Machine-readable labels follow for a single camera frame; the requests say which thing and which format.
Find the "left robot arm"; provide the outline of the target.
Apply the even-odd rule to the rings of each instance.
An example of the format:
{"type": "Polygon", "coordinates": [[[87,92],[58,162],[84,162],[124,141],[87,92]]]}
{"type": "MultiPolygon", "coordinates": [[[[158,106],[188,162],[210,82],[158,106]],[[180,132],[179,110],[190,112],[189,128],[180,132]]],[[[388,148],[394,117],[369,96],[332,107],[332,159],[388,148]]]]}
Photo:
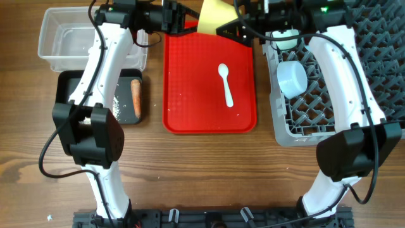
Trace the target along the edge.
{"type": "Polygon", "coordinates": [[[89,8],[95,28],[89,60],[74,92],[66,103],[56,103],[53,121],[64,152],[71,156],[91,184],[97,209],[90,216],[94,227],[140,227],[121,179],[118,160],[124,146],[124,131],[112,107],[118,79],[137,32],[187,35],[185,18],[199,13],[175,1],[155,5],[152,1],[113,1],[89,8]]]}

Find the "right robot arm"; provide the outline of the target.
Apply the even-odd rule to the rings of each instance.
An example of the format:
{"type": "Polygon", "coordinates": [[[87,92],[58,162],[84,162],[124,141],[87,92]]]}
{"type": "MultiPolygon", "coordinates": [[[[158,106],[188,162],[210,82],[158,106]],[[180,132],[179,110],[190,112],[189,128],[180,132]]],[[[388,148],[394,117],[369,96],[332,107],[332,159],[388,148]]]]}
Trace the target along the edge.
{"type": "Polygon", "coordinates": [[[248,45],[257,37],[273,41],[273,31],[297,29],[307,38],[332,102],[335,134],[318,143],[320,171],[299,199],[302,219],[323,220],[336,212],[346,193],[363,177],[371,182],[359,204],[369,202],[380,166],[402,136],[401,126],[388,122],[375,101],[356,49],[352,15],[344,1],[234,1],[233,18],[216,33],[248,45]]]}

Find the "yellow plastic cup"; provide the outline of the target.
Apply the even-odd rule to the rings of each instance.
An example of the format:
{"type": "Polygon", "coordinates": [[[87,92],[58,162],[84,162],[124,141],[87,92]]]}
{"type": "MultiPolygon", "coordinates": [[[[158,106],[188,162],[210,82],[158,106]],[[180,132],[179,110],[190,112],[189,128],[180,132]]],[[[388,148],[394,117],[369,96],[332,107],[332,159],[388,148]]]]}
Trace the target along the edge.
{"type": "Polygon", "coordinates": [[[199,15],[197,33],[216,35],[216,29],[237,19],[231,4],[222,0],[204,0],[199,15]]]}

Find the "white plastic spoon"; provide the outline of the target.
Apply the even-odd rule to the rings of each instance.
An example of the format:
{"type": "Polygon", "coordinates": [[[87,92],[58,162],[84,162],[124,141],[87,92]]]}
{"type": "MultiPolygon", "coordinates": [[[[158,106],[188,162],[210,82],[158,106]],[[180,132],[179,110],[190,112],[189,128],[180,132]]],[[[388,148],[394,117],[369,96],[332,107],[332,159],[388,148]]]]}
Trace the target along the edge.
{"type": "Polygon", "coordinates": [[[228,70],[228,67],[226,66],[226,64],[220,63],[218,65],[218,73],[223,80],[226,105],[229,108],[231,108],[234,106],[234,101],[233,101],[232,93],[230,92],[230,88],[229,88],[229,84],[228,84],[228,80],[227,80],[229,70],[228,70]]]}

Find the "light blue bowl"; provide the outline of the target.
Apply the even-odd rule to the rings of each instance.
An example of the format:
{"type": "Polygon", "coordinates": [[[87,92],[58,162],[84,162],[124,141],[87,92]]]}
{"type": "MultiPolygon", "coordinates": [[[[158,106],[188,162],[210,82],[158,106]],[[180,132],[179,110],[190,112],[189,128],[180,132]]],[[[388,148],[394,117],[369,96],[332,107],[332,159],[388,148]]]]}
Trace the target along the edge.
{"type": "Polygon", "coordinates": [[[292,99],[308,88],[308,78],[299,61],[283,61],[277,66],[277,80],[281,92],[292,99]]]}

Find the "white rice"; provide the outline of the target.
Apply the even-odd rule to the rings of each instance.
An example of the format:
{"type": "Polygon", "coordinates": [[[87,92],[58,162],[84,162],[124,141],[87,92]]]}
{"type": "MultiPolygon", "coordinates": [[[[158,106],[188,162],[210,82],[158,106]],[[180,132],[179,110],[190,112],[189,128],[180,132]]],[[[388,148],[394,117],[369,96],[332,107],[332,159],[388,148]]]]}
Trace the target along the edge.
{"type": "Polygon", "coordinates": [[[118,121],[120,120],[120,105],[116,96],[113,98],[113,115],[118,121]]]}

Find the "orange carrot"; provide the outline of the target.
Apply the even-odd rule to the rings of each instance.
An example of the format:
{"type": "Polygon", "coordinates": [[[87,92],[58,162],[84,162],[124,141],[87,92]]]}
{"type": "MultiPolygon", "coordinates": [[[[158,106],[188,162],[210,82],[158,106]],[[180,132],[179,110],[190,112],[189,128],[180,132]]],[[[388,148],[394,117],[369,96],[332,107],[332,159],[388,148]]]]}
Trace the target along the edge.
{"type": "Polygon", "coordinates": [[[131,81],[131,93],[132,93],[132,102],[134,106],[134,113],[135,116],[140,119],[141,118],[141,108],[142,108],[142,101],[141,101],[141,96],[142,96],[142,86],[140,80],[133,79],[131,81]]]}

